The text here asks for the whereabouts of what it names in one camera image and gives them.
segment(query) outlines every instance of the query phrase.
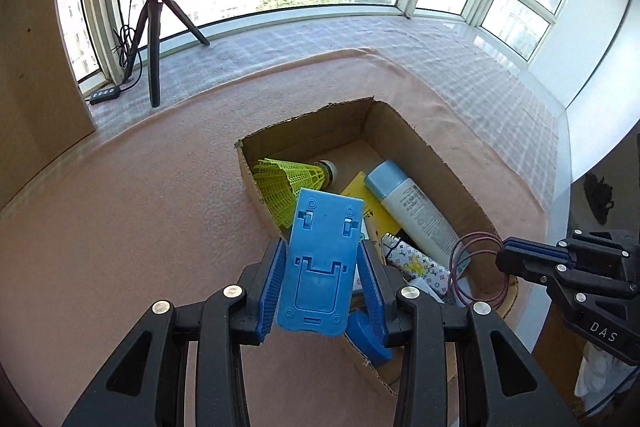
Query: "tripod leg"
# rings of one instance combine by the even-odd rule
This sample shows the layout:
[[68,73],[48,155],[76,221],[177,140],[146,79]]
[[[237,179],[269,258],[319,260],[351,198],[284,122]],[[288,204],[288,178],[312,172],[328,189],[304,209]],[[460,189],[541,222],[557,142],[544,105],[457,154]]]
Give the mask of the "tripod leg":
[[149,42],[146,46],[151,107],[160,105],[160,14],[162,3],[148,3]]
[[202,32],[199,29],[196,28],[195,24],[191,22],[191,19],[189,19],[185,15],[185,13],[178,6],[178,3],[176,1],[174,1],[174,0],[162,0],[162,2],[164,2],[164,4],[167,5],[169,10],[174,12],[175,16],[178,17],[178,19],[180,19],[180,22],[182,24],[187,26],[189,31],[191,33],[193,33],[193,35],[200,41],[200,44],[204,44],[205,46],[209,45],[209,41],[207,41],[207,38],[202,34]]
[[145,5],[142,7],[142,11],[138,17],[138,24],[136,25],[136,32],[133,34],[133,42],[131,44],[131,49],[129,50],[129,55],[127,55],[127,69],[124,72],[124,80],[126,82],[127,79],[131,76],[133,72],[133,65],[136,61],[136,55],[138,54],[138,47],[140,45],[140,39],[142,38],[142,32],[145,30],[146,19],[148,18],[147,6],[149,1],[145,1]]

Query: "yellow card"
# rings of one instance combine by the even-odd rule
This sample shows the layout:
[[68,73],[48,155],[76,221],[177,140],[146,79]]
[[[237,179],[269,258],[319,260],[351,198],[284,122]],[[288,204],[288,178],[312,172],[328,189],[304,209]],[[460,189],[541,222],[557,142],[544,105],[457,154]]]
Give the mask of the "yellow card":
[[364,184],[364,176],[364,172],[359,172],[351,183],[347,185],[347,188],[342,191],[342,195],[364,201],[364,217],[373,217],[376,220],[376,227],[380,237],[383,237],[385,233],[396,235],[400,230],[400,225],[385,210],[385,207],[367,188],[367,185]]

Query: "blue bottle cap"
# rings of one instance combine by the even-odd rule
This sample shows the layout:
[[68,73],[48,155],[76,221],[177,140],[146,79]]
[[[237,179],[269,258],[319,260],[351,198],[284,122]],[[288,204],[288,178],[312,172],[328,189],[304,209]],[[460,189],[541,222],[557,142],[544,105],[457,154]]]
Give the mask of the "blue bottle cap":
[[365,176],[364,184],[382,201],[407,179],[408,176],[395,163],[386,160]]

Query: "badminton shuttlecock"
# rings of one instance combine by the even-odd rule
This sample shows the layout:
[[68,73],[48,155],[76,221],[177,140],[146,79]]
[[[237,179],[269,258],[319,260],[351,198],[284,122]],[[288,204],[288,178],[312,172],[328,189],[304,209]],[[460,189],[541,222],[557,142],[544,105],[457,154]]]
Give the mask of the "badminton shuttlecock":
[[251,169],[262,201],[276,225],[285,228],[293,224],[300,188],[322,190],[332,183],[336,172],[335,165],[327,160],[307,165],[265,158]]

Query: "white and blue bottle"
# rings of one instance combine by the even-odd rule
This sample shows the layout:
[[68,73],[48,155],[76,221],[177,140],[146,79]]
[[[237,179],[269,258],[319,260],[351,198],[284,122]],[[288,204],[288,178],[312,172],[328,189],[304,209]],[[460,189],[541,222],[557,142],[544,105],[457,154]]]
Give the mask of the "white and blue bottle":
[[449,257],[459,237],[420,187],[391,160],[373,169],[364,182],[418,249],[449,267]]

